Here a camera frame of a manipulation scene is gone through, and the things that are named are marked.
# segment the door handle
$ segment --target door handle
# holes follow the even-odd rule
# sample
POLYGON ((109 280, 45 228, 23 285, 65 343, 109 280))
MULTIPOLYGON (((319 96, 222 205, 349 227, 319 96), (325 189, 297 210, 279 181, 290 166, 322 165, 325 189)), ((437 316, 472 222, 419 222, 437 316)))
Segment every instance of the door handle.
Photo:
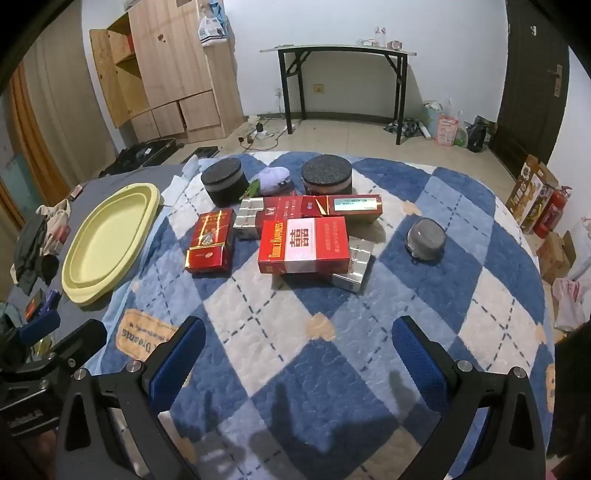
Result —
POLYGON ((554 82, 554 96, 560 98, 560 91, 562 90, 562 65, 556 65, 556 71, 548 70, 549 73, 556 77, 554 82))
POLYGON ((552 75, 555 75, 556 77, 561 79, 562 78, 562 65, 557 65, 556 71, 548 69, 548 73, 551 73, 552 75))

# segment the cabinet door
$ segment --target cabinet door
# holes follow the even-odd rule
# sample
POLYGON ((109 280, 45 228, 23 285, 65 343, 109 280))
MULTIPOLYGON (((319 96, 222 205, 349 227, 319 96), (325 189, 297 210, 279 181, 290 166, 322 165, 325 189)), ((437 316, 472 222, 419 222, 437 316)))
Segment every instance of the cabinet door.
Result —
POLYGON ((216 100, 213 92, 199 93, 179 101, 187 130, 212 127, 220 124, 216 100))
POLYGON ((119 128, 129 120, 129 111, 125 98, 121 91, 117 69, 113 62, 109 32, 107 30, 91 30, 90 45, 92 55, 95 58, 96 72, 99 76, 100 88, 103 90, 105 102, 111 120, 116 128, 119 128))
POLYGON ((178 110, 177 102, 159 106, 152 110, 152 113, 162 137, 184 132, 183 119, 181 118, 181 112, 178 110))
POLYGON ((138 137, 138 142, 147 142, 154 138, 160 137, 154 116, 151 111, 144 112, 131 119, 131 124, 134 126, 135 135, 138 137))
POLYGON ((129 23, 150 107, 212 88, 195 0, 180 7, 176 0, 141 0, 129 23))

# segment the black round container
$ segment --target black round container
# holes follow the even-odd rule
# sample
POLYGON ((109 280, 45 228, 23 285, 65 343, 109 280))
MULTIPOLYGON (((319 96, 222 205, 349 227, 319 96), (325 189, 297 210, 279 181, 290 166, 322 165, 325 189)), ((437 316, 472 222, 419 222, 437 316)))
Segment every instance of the black round container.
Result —
POLYGON ((239 203, 248 188, 248 180, 237 158, 224 158, 206 168, 201 175, 205 191, 218 207, 239 203))
POLYGON ((351 163, 336 155, 318 155, 301 168, 307 195, 351 195, 351 163))

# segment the black folding table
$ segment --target black folding table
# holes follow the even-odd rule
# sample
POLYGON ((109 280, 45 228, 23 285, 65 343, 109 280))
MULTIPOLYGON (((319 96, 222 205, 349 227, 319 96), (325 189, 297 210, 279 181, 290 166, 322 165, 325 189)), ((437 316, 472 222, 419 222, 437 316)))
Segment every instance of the black folding table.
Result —
POLYGON ((298 84, 300 87, 301 118, 302 120, 306 120, 306 100, 304 98, 304 82, 302 78, 301 66, 307 60, 310 53, 312 53, 313 51, 356 51, 361 53, 383 55, 384 57, 386 57, 386 60, 388 60, 388 63, 396 73, 396 98, 394 101, 394 119, 398 120, 396 144, 400 145, 400 138, 402 136, 402 120, 404 119, 404 98, 406 96, 408 56, 416 56, 416 53, 402 50, 393 50, 391 48, 365 47, 355 45, 284 45, 275 48, 270 48, 268 50, 261 50, 261 52, 269 51, 276 51, 279 54, 281 86, 283 88, 283 100, 285 103, 285 121, 287 122, 287 133, 289 135, 293 133, 293 129, 291 127, 290 93, 289 88, 287 86, 287 79, 294 75, 297 75, 298 77, 298 84), (288 68, 285 67, 286 53, 294 53, 296 57, 288 68), (392 57, 396 58, 396 63, 392 61, 392 57))

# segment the pink bag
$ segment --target pink bag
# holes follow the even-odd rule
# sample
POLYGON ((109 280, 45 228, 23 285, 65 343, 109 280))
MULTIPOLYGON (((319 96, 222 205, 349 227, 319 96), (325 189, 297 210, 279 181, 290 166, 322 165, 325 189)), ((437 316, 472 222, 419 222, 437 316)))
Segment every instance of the pink bag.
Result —
POLYGON ((437 122, 437 135, 435 140, 438 144, 445 147, 451 147, 456 138, 458 120, 452 116, 439 115, 437 122))

